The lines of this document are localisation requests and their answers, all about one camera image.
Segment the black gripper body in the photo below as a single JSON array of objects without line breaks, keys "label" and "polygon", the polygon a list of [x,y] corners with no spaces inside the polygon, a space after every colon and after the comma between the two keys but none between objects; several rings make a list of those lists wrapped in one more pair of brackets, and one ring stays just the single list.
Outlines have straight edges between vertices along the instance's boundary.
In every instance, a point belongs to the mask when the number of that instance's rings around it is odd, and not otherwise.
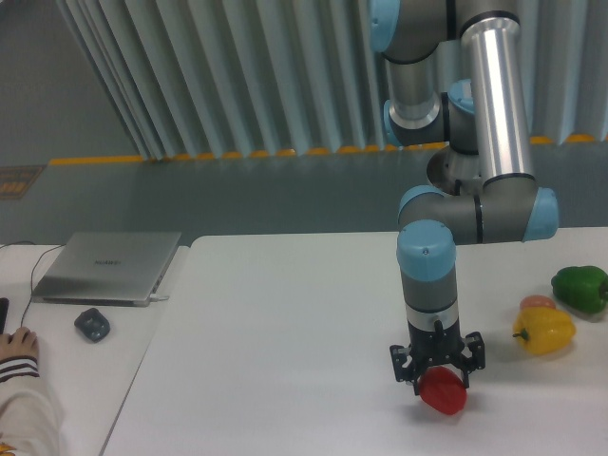
[{"label": "black gripper body", "polygon": [[443,329],[442,334],[426,332],[408,324],[410,337],[410,357],[416,373],[423,373],[431,366],[463,366],[464,342],[460,333],[460,321]]}]

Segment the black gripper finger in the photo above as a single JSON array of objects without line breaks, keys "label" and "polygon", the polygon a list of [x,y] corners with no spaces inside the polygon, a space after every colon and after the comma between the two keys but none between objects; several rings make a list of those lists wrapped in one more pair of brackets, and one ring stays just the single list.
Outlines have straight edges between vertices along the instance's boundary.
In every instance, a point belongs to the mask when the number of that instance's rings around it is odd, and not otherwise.
[{"label": "black gripper finger", "polygon": [[414,394],[419,396],[419,379],[426,371],[426,359],[414,352],[411,345],[391,345],[389,353],[395,380],[412,386]]},{"label": "black gripper finger", "polygon": [[456,351],[450,355],[450,364],[461,373],[466,389],[469,388],[469,375],[485,368],[485,342],[479,332],[471,332],[461,337]]}]

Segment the cream sleeved forearm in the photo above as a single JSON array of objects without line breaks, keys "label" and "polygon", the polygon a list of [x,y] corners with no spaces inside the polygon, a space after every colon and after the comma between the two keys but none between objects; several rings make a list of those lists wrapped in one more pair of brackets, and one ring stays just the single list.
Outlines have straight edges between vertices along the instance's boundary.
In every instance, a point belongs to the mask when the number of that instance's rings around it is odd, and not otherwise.
[{"label": "cream sleeved forearm", "polygon": [[1,361],[1,454],[60,454],[58,415],[31,356]]}]

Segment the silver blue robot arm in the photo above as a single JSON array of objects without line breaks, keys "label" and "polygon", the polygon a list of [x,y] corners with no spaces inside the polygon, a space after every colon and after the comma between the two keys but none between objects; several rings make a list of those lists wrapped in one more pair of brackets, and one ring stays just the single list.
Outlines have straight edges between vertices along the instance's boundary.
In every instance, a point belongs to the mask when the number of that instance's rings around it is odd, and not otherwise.
[{"label": "silver blue robot arm", "polygon": [[[467,195],[426,184],[401,198],[396,258],[409,344],[389,349],[399,382],[417,386],[437,366],[453,366],[462,376],[485,367],[482,337],[460,331],[458,246],[547,239],[557,232],[557,198],[537,184],[530,160],[520,29],[513,1],[370,3],[371,46],[389,67],[389,140],[403,146],[444,141],[450,152],[474,160],[478,182]],[[460,42],[470,64],[471,108],[433,84],[433,54],[451,40]]]}]

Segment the person's hand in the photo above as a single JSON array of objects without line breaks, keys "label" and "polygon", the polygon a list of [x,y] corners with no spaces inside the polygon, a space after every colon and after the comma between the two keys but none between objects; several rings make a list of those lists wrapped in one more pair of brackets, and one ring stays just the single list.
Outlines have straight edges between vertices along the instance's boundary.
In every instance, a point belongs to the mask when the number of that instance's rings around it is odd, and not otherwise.
[{"label": "person's hand", "polygon": [[2,333],[0,340],[0,360],[6,362],[14,359],[39,360],[39,343],[36,332],[21,327],[16,332]]}]

